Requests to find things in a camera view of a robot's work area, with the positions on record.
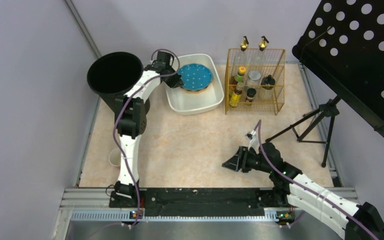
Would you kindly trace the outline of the blue polka dot plate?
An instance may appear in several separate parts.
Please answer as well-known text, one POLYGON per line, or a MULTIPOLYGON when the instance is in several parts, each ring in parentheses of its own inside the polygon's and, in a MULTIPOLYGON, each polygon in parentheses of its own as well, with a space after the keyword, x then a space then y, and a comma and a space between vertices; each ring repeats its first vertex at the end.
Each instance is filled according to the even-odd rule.
POLYGON ((190 63, 180 67, 178 73, 181 75, 182 81, 185 82, 189 79, 213 79, 211 70, 203 64, 190 63))

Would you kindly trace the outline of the yellow polka dot plate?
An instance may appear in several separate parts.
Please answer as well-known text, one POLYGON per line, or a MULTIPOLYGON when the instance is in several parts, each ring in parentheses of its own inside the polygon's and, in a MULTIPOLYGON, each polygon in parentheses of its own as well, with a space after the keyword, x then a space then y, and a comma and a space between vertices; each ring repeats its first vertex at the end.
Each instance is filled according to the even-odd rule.
POLYGON ((184 82, 181 88, 189 93, 199 93, 206 90, 211 83, 211 80, 188 79, 184 82))

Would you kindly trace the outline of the small yellow label bottle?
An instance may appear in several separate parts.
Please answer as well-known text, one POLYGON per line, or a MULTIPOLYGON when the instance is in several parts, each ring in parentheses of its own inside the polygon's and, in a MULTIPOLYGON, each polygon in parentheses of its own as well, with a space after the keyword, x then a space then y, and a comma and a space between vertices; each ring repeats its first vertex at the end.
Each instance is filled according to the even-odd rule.
POLYGON ((232 108, 236 108, 238 106, 238 103, 240 101, 240 98, 242 96, 244 89, 244 83, 243 82, 238 82, 237 85, 234 88, 234 91, 230 97, 229 105, 232 108))

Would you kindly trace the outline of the small black cap spice jar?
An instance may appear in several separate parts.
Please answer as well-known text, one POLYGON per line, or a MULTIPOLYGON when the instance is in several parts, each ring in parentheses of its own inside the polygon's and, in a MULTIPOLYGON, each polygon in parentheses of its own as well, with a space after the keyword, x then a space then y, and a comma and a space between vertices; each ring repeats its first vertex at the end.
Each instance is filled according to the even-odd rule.
POLYGON ((257 91, 255 88, 248 88, 246 91, 246 97, 245 97, 245 104, 247 106, 251 106, 252 102, 257 94, 257 91))

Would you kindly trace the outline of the glass bottle brown contents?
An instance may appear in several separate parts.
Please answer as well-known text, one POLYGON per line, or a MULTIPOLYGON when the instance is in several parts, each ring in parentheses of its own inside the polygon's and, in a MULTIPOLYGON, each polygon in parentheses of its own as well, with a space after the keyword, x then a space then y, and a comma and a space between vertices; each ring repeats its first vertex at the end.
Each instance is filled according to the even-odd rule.
POLYGON ((247 62, 246 50, 248 49, 249 41, 246 35, 243 36, 243 40, 240 43, 240 50, 237 52, 234 58, 234 64, 237 66, 243 66, 247 62))

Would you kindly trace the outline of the black lid glass jar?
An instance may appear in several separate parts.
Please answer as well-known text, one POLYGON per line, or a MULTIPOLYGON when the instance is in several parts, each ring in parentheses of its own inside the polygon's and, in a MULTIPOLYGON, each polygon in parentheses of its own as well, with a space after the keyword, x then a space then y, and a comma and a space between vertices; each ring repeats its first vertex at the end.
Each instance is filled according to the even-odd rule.
POLYGON ((271 74, 261 80, 261 99, 263 101, 270 101, 272 99, 275 85, 276 80, 271 74))

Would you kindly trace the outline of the silver lid glass jar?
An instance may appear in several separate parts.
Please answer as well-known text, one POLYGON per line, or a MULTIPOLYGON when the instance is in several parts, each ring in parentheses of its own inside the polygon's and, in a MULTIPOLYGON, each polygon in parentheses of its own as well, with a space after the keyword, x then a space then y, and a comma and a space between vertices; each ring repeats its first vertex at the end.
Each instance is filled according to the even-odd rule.
POLYGON ((262 74, 258 70, 250 70, 247 75, 246 87, 257 89, 261 83, 262 74))

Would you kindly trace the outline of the glass oil bottle gold spout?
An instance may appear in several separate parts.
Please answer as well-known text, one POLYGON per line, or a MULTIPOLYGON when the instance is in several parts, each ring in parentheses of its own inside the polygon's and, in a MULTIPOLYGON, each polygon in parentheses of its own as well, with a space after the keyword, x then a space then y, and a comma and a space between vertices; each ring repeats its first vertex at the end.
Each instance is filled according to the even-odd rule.
POLYGON ((268 39, 263 35, 261 37, 261 42, 259 43, 258 47, 258 53, 256 55, 256 64, 257 65, 263 65, 265 61, 265 54, 266 54, 266 48, 269 44, 268 39))

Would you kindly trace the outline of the pink mug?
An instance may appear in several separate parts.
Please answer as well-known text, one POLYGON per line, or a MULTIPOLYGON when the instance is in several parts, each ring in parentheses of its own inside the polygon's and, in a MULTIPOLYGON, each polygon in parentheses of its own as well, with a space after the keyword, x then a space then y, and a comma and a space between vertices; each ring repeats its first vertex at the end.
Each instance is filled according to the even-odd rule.
POLYGON ((119 148, 113 149, 108 155, 108 161, 113 167, 121 166, 121 151, 119 148))

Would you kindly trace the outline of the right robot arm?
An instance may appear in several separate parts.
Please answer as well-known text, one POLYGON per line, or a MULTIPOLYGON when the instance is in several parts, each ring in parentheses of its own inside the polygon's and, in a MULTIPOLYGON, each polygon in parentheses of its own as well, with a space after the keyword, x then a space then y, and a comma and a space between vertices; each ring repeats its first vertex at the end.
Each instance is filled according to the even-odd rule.
POLYGON ((270 142, 263 143, 258 150, 240 146, 222 167, 234 172, 268 173, 280 203, 302 209, 343 240, 384 240, 384 221, 375 206, 369 202, 355 203, 320 186, 285 162, 270 142))

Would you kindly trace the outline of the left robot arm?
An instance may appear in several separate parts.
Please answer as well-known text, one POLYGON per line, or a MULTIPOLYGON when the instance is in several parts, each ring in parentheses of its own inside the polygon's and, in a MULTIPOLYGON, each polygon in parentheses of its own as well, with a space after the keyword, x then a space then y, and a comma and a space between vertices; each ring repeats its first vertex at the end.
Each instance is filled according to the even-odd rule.
POLYGON ((114 52, 109 56, 118 74, 117 91, 114 93, 113 138, 120 149, 124 166, 111 193, 116 206, 141 206, 138 174, 139 143, 147 127, 147 100, 161 83, 170 88, 183 85, 181 76, 173 68, 179 58, 168 49, 152 53, 156 57, 143 66, 137 56, 128 52, 114 52))

